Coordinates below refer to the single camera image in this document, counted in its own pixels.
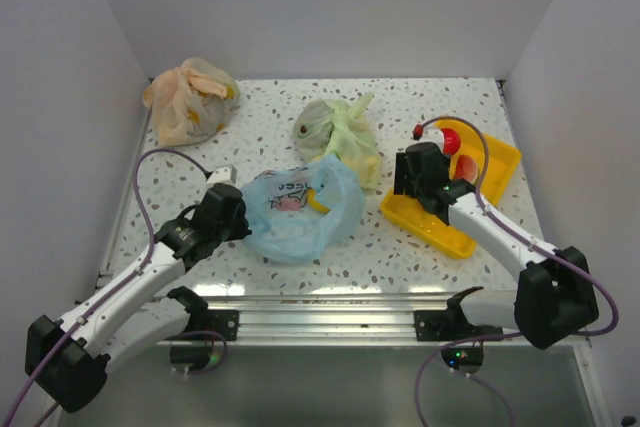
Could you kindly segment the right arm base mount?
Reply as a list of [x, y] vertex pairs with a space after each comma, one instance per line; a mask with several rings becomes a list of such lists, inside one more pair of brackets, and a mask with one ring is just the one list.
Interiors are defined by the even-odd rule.
[[[452, 342], [483, 335], [501, 335], [503, 329], [495, 326], [474, 326], [462, 311], [462, 301], [481, 292], [482, 287], [473, 287], [458, 292], [446, 301], [444, 310], [417, 310], [413, 313], [414, 330], [418, 342]], [[448, 368], [465, 374], [475, 374], [484, 363], [484, 348], [481, 342], [470, 346], [450, 347], [441, 353]]]

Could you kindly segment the light blue plastic bag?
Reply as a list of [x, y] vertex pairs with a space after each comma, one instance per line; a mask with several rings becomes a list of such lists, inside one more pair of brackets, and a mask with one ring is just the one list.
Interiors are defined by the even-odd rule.
[[[309, 189], [330, 208], [328, 213], [310, 207]], [[281, 263], [314, 260], [328, 246], [348, 240], [365, 207], [358, 176], [334, 156], [294, 169], [265, 171], [241, 192], [252, 230], [243, 244]]]

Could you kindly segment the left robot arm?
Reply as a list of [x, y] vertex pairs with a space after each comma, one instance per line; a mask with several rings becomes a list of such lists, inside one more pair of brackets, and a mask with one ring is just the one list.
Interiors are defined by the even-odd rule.
[[26, 373], [64, 411], [77, 412], [127, 360], [163, 340], [232, 339], [234, 311], [210, 312], [193, 290], [171, 284], [228, 241], [250, 233], [242, 193], [217, 183], [203, 200], [166, 222], [143, 259], [56, 320], [42, 315], [27, 332]]

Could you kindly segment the small yellow fruit piece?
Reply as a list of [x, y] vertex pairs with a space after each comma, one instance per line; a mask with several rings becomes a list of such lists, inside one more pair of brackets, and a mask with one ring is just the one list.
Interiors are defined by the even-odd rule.
[[326, 207], [322, 203], [317, 200], [316, 191], [314, 189], [309, 189], [307, 193], [307, 203], [310, 207], [319, 213], [326, 214], [330, 211], [330, 208]]

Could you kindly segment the red fruit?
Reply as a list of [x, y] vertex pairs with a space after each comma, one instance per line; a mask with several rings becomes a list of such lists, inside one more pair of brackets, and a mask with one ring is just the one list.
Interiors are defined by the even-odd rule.
[[445, 155], [456, 154], [461, 147], [460, 135], [450, 128], [442, 128], [441, 132], [443, 134], [443, 153]]

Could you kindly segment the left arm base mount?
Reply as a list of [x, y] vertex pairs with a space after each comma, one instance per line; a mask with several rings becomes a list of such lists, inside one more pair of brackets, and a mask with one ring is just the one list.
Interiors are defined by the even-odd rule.
[[236, 340], [239, 312], [211, 310], [193, 290], [171, 289], [148, 313], [155, 321], [155, 335], [169, 341], [171, 366], [185, 377], [204, 375], [218, 369]]

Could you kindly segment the pink red peach slice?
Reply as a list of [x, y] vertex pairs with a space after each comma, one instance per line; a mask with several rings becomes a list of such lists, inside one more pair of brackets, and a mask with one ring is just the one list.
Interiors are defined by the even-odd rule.
[[479, 167], [477, 162], [470, 156], [461, 154], [454, 167], [453, 180], [465, 180], [473, 185], [479, 177]]

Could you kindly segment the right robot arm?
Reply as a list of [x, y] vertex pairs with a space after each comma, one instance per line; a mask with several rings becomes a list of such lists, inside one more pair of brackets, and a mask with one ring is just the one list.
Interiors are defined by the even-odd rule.
[[454, 339], [514, 330], [546, 349], [595, 322], [596, 296], [583, 253], [559, 249], [524, 231], [496, 210], [478, 186], [451, 179], [450, 158], [432, 142], [396, 156], [394, 191], [423, 213], [475, 240], [516, 280], [513, 291], [473, 287], [446, 302], [439, 329]]

